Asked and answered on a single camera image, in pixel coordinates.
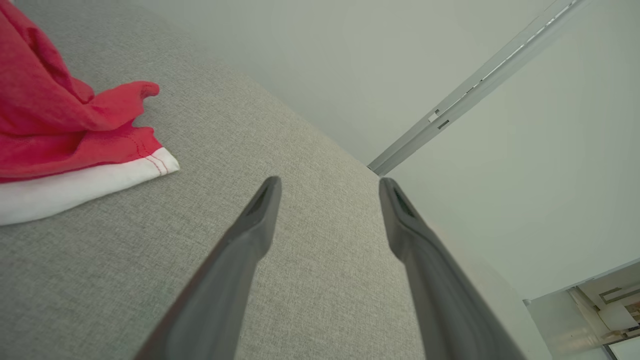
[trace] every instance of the gray sofa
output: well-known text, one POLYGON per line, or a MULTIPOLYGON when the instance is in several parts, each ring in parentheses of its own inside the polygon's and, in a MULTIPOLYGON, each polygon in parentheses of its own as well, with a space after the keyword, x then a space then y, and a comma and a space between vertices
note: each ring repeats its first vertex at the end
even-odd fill
POLYGON ((130 359, 261 182, 283 181, 238 358, 423 357, 378 178, 248 77, 127 1, 27 1, 99 92, 149 80, 136 123, 175 174, 0 227, 3 359, 130 359))

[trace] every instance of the white wall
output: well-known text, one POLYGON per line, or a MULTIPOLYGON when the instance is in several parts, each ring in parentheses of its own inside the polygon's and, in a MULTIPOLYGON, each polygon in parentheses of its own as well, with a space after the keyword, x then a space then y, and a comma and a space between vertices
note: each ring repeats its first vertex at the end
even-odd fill
POLYGON ((640 258, 640 1, 596 1, 391 171, 535 299, 640 258))
POLYGON ((368 164, 553 0, 135 0, 368 164))
POLYGON ((618 360, 636 360, 640 354, 640 338, 633 338, 610 346, 618 360))
POLYGON ((566 291, 535 299, 527 308, 554 360, 610 360, 566 291))

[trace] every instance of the white hem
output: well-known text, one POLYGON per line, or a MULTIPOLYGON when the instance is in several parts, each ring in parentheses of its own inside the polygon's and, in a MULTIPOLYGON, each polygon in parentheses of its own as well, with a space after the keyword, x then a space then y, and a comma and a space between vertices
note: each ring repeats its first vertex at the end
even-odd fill
POLYGON ((0 225, 49 217, 178 170, 178 161, 162 147, 127 163, 0 184, 0 225))

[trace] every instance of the red stitching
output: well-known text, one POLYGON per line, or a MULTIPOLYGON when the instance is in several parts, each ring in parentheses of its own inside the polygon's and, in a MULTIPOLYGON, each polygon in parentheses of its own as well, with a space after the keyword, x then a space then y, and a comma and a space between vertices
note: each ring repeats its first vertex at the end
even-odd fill
POLYGON ((160 160, 159 158, 155 157, 153 154, 151 154, 151 152, 149 150, 147 150, 147 147, 145 146, 145 143, 141 143, 140 145, 142 145, 142 147, 144 148, 144 150, 146 152, 149 152, 149 156, 151 156, 152 158, 156 159, 157 161, 160 161, 162 163, 162 165, 164 166, 164 169, 166 170, 166 173, 169 174, 169 168, 166 167, 166 164, 164 163, 164 161, 160 160))
POLYGON ((151 164, 153 164, 153 165, 156 167, 156 169, 158 170, 158 174, 162 175, 162 171, 160 171, 160 168, 156 165, 156 163, 154 163, 153 161, 151 161, 151 159, 147 159, 147 157, 146 157, 146 156, 142 156, 142 154, 140 154, 140 149, 138 148, 138 143, 137 143, 135 140, 133 140, 129 135, 122 135, 122 136, 124 136, 124 137, 126 137, 127 139, 131 140, 131 141, 133 142, 133 144, 135 144, 135 146, 136 146, 136 152, 138 153, 138 156, 139 156, 139 157, 141 157, 141 158, 143 158, 144 160, 149 161, 151 164))

